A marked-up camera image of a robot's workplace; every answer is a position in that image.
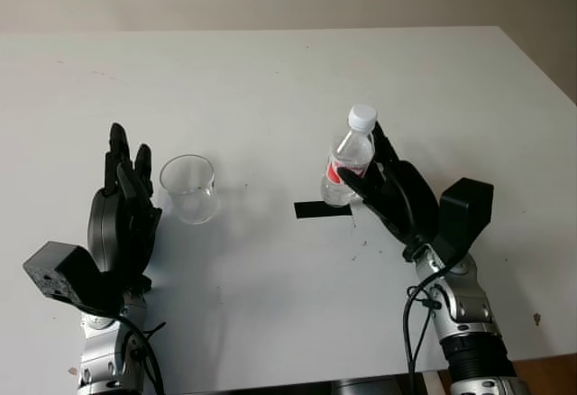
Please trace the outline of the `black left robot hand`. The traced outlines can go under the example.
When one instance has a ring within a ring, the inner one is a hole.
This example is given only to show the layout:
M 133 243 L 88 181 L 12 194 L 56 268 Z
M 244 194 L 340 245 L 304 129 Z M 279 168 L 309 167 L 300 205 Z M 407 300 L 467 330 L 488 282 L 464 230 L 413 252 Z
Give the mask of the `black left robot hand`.
M 93 197 L 88 250 L 101 272 L 124 285 L 139 279 L 151 258 L 162 210 L 151 202 L 151 149 L 131 159 L 124 128 L 113 123 L 105 154 L 105 183 Z

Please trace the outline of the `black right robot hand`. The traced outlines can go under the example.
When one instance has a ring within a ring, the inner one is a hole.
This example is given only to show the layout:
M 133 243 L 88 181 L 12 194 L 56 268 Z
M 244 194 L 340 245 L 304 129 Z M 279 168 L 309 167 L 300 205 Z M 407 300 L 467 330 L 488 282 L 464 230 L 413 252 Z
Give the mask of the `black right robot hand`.
M 379 124 L 372 137 L 375 153 L 365 174 L 340 167 L 339 177 L 408 251 L 431 243 L 438 232 L 434 192 L 413 164 L 400 159 Z

